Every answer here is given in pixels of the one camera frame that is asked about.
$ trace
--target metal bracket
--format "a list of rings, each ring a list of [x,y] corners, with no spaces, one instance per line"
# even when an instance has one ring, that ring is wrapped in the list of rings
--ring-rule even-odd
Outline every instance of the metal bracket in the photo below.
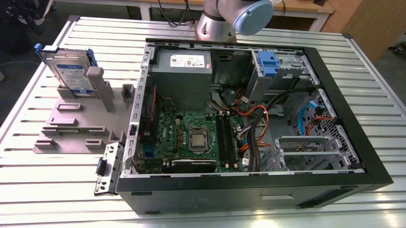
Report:
[[[94,196],[114,196],[116,183],[120,175],[124,147],[120,143],[105,146],[102,158],[98,160],[96,174],[98,175],[94,187]]]

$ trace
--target side panel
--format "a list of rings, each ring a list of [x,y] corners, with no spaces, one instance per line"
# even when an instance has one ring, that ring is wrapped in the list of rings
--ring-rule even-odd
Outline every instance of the side panel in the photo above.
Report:
[[[197,213],[212,211],[272,210],[321,207],[353,194],[364,186],[301,186],[118,192],[137,214]]]
[[[376,155],[365,133],[361,130],[349,105],[344,101],[343,94],[336,86],[321,57],[319,56],[317,50],[315,48],[304,47],[304,53],[307,55],[315,74],[324,87],[332,108],[336,112],[339,121],[341,122],[344,131],[348,135],[348,139],[357,153],[357,157],[361,162],[360,164],[367,169],[367,172],[372,175],[372,178],[375,180],[376,186],[372,186],[367,190],[375,190],[392,183],[391,177]]]

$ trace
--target aluminum slotted table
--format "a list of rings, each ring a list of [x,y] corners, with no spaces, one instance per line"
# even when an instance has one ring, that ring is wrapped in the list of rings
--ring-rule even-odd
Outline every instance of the aluminum slotted table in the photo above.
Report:
[[[112,87],[136,85],[144,39],[194,39],[193,27],[85,18],[68,21],[53,45],[90,47]],[[357,45],[340,34],[264,29],[244,43],[308,46],[319,54],[393,184],[317,209],[137,216],[118,196],[93,197],[97,154],[34,154],[56,103],[57,81],[41,64],[0,128],[0,224],[52,227],[399,227],[406,224],[406,109]]]

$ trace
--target label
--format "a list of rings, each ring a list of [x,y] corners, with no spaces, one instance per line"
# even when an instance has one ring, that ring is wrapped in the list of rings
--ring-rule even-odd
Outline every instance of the label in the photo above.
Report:
[[[57,64],[61,78],[69,89],[77,96],[88,96],[93,92],[89,80],[84,77],[84,69],[81,65]]]
[[[319,9],[317,12],[319,12],[319,13],[332,13],[331,10],[324,10],[324,9]]]
[[[170,67],[200,67],[204,68],[204,56],[170,55]]]
[[[241,96],[241,97],[240,97],[240,100],[241,100],[244,103],[247,103],[247,102],[248,102],[248,98],[247,98],[247,97],[244,97],[244,96]]]
[[[241,164],[248,166],[249,165],[249,159],[243,158],[241,159]]]

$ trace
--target blue tab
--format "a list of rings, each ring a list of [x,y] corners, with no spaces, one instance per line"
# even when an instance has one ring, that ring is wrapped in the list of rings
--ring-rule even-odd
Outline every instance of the blue tab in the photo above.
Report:
[[[309,105],[315,108],[317,107],[317,104],[315,103],[315,101],[309,101]]]
[[[42,51],[42,49],[41,49],[41,48],[42,48],[41,44],[37,43],[37,44],[33,46],[33,48],[34,48],[34,50],[36,50],[36,54],[37,54],[38,58],[44,61],[42,56],[40,56],[40,52]]]
[[[89,59],[89,64],[92,67],[97,67],[97,61],[96,61],[96,58],[94,58],[94,53],[93,53],[93,50],[92,49],[88,49],[86,50],[86,53],[88,53],[88,59]]]
[[[264,76],[275,76],[279,71],[279,59],[272,51],[257,51],[257,61]]]

